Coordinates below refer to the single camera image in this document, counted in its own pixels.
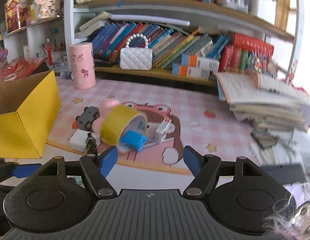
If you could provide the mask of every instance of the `blue eraser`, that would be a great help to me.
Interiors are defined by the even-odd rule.
[[[132,148],[134,148],[136,151],[139,151],[139,150],[141,150],[144,147],[144,145],[145,145],[145,143],[147,141],[147,137],[142,135],[142,134],[139,134],[139,133],[133,132],[131,130],[128,130],[119,139],[119,141],[122,142],[122,143],[128,144]]]

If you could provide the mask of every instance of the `red pen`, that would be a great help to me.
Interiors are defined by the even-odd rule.
[[[51,50],[50,50],[50,44],[49,44],[49,39],[47,39],[47,54],[48,54],[48,64],[49,66],[53,65],[53,58],[51,56]]]

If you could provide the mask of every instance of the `wooden shelf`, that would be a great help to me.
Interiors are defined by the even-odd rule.
[[[54,18],[49,18],[49,19],[42,19],[42,20],[40,20],[40,21],[38,21],[36,23],[32,23],[32,24],[26,25],[25,27],[22,27],[22,28],[20,28],[18,30],[15,30],[13,32],[8,33],[6,36],[4,36],[2,39],[0,39],[0,41],[6,39],[8,37],[11,37],[13,35],[16,35],[18,33],[21,33],[21,32],[23,32],[24,30],[26,30],[29,27],[33,27],[33,26],[37,26],[37,25],[42,25],[42,24],[45,24],[45,23],[48,23],[48,22],[56,22],[56,21],[60,21],[60,20],[62,20],[61,16],[54,17]]]
[[[242,13],[230,8],[218,6],[212,3],[203,3],[189,0],[124,0],[123,4],[118,7],[120,0],[99,0],[86,4],[76,4],[75,8],[88,8],[90,11],[96,12],[98,9],[109,11],[120,11],[119,13],[133,14],[136,10],[147,10],[147,15],[154,15],[154,11],[158,11],[158,15],[165,12],[179,12],[178,17],[182,20],[189,20],[191,25],[196,25],[198,21],[207,24],[207,17],[218,19],[221,22],[228,22],[240,25],[255,31],[264,32],[269,36],[274,36],[285,41],[294,41],[294,36],[275,27],[274,25],[254,17],[249,14]]]
[[[144,77],[153,77],[153,78],[163,78],[193,84],[200,84],[205,86],[216,87],[217,83],[213,80],[206,80],[203,78],[190,78],[190,77],[181,77],[172,75],[170,70],[152,68],[148,71],[143,70],[123,70],[118,65],[113,67],[95,67],[96,72],[107,72],[107,73],[116,73],[116,74],[126,74],[126,75],[136,75],[136,76],[144,76]]]

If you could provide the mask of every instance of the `pearl handle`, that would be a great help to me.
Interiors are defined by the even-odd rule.
[[[148,39],[147,39],[147,37],[146,37],[145,35],[139,34],[139,33],[133,34],[132,36],[129,36],[128,39],[127,39],[127,42],[126,42],[126,46],[125,46],[125,47],[126,47],[126,48],[129,48],[130,42],[131,42],[134,38],[138,38],[138,37],[144,39],[144,41],[145,41],[145,49],[148,49]]]

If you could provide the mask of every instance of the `gray ribbed plate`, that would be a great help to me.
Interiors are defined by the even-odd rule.
[[[34,234],[10,230],[3,240],[283,240],[280,236],[247,236],[218,224],[200,201],[179,190],[123,190],[100,200],[91,214],[60,232]]]

